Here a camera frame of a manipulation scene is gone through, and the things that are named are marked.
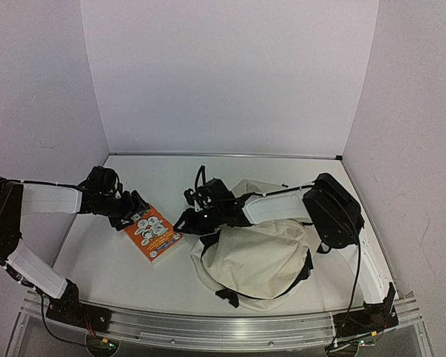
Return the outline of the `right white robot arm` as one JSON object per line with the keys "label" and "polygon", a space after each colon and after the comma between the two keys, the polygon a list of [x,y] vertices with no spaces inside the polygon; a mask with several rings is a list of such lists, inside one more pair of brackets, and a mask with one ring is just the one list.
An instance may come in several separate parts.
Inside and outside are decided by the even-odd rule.
{"label": "right white robot arm", "polygon": [[306,282],[317,255],[337,251],[365,309],[392,303],[396,290],[358,200],[331,174],[296,187],[218,178],[186,190],[174,224],[199,237],[194,260],[205,283],[234,306],[268,309]]}

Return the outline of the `beige canvas backpack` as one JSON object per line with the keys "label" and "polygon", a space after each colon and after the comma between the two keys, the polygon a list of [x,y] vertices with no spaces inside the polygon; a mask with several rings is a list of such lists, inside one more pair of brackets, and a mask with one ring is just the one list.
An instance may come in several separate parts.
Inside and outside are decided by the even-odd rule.
{"label": "beige canvas backpack", "polygon": [[190,257],[199,280],[235,308],[269,311],[310,278],[321,244],[305,209],[199,237]]}

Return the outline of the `orange comic book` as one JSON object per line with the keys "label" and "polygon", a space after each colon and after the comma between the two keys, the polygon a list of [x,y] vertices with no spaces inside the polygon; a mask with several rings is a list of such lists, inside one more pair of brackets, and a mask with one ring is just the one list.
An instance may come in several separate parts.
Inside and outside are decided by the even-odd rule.
{"label": "orange comic book", "polygon": [[172,223],[151,205],[124,232],[153,265],[169,257],[185,243],[184,235],[175,231]]}

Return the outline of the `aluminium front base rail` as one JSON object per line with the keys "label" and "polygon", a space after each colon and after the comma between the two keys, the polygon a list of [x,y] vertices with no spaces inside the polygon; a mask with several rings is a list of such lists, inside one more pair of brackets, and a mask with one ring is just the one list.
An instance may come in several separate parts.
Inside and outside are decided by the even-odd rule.
{"label": "aluminium front base rail", "polygon": [[43,318],[28,291],[7,356],[431,356],[414,297],[395,301],[384,324],[345,321],[344,312],[203,316],[91,305],[82,326]]}

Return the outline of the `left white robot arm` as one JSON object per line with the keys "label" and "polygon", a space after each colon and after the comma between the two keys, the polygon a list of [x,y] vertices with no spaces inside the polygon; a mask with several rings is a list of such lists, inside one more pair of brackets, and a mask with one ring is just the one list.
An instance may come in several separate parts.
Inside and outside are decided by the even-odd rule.
{"label": "left white robot arm", "polygon": [[54,271],[50,259],[34,252],[39,241],[27,241],[26,235],[50,233],[44,220],[53,215],[103,216],[113,229],[122,231],[147,209],[149,204],[140,194],[124,190],[116,178],[63,184],[0,176],[0,264],[20,283],[58,299],[57,312],[70,324],[77,324],[85,317],[85,307],[65,295],[71,283]]}

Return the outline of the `aluminium table edge rail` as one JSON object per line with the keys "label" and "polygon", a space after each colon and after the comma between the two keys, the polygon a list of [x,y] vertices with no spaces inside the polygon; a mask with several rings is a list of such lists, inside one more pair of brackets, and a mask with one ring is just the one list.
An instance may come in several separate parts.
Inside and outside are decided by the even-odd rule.
{"label": "aluminium table edge rail", "polygon": [[290,155],[270,153],[237,153],[237,152],[110,152],[111,156],[175,156],[175,157],[229,157],[229,158],[287,158],[287,159],[314,159],[342,161],[342,155],[316,156],[316,155]]}

